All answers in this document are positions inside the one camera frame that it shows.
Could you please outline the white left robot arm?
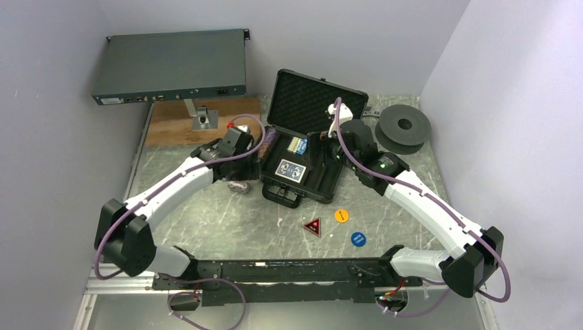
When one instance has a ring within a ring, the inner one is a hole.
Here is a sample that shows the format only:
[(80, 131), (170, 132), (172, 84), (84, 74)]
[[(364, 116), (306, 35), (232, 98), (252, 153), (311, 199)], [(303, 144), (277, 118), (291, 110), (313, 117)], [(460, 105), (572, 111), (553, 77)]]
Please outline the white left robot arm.
[(93, 269), (99, 279), (100, 259), (120, 272), (137, 276), (157, 272), (170, 276), (179, 288), (199, 279), (198, 260), (181, 247), (155, 244), (153, 232), (178, 206), (217, 181), (242, 181), (259, 173), (258, 147), (246, 126), (234, 126), (223, 138), (202, 144), (173, 172), (148, 190), (127, 199), (111, 199), (100, 211)]

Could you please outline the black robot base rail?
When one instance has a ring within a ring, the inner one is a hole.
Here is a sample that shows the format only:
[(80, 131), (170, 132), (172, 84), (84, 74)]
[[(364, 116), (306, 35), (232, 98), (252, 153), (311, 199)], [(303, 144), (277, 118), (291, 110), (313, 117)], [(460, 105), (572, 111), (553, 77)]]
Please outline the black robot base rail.
[(420, 278), (402, 278), (382, 258), (200, 260), (200, 284), (154, 278), (157, 291), (196, 289), (204, 307), (240, 303), (348, 300), (374, 303), (383, 291), (419, 287)]

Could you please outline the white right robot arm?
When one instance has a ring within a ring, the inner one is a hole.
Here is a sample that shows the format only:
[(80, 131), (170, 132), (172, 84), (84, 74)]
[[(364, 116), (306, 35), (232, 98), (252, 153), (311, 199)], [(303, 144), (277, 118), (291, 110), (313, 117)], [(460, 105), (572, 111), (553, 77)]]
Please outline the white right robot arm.
[(380, 151), (373, 133), (361, 120), (349, 120), (330, 131), (307, 136), (307, 163), (342, 165), (359, 181), (411, 214), (442, 245), (440, 251), (392, 247), (379, 266), (379, 277), (396, 285), (404, 277), (443, 281), (454, 293), (476, 293), (504, 303), (512, 284), (502, 260), (503, 233), (465, 218), (427, 187), (409, 165), (391, 152)]

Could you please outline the blue patterned card deck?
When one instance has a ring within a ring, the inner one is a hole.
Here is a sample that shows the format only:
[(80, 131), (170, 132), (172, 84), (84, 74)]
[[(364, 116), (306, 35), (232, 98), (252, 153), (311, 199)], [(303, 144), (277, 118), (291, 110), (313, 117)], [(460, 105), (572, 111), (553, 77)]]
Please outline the blue patterned card deck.
[(278, 177), (300, 184), (307, 172), (306, 166), (282, 159), (274, 174)]

